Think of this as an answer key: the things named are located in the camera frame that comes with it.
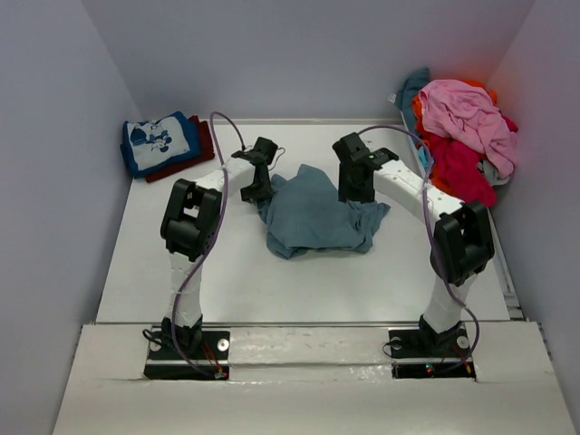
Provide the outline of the grey-blue t shirt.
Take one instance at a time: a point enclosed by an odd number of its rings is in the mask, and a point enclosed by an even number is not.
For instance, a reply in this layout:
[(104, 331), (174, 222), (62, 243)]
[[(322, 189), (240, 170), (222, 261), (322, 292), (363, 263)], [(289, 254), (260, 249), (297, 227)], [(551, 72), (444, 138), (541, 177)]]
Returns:
[(266, 225), (266, 246), (285, 260), (309, 250), (365, 254), (391, 207), (373, 201), (341, 202), (322, 170), (301, 165), (294, 177), (271, 177), (273, 197), (256, 204)]

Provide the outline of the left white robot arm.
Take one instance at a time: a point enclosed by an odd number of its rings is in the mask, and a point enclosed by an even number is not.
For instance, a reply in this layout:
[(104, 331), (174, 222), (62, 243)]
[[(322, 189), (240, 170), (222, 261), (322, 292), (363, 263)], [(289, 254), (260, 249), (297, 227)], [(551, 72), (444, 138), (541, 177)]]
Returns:
[(161, 337), (179, 357), (191, 359), (201, 345), (202, 268), (217, 242), (227, 200), (234, 194), (248, 203), (270, 199), (269, 167), (277, 151), (274, 142), (260, 137), (251, 149), (234, 152), (219, 169), (173, 184), (160, 227), (169, 253), (172, 292)]

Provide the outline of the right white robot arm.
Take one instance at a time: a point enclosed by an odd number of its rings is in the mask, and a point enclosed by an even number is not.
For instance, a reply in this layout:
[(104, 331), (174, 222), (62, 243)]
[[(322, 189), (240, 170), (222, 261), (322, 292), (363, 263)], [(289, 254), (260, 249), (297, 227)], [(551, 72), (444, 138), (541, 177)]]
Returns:
[(359, 133), (340, 138), (333, 151), (339, 160), (338, 195), (342, 202), (370, 203), (376, 194), (393, 199), (422, 222), (436, 275), (430, 302), (414, 330), (391, 340), (392, 355), (442, 358), (466, 335), (461, 315), (478, 274), (495, 255), (487, 207), (454, 198), (414, 173), (394, 152), (370, 150)]

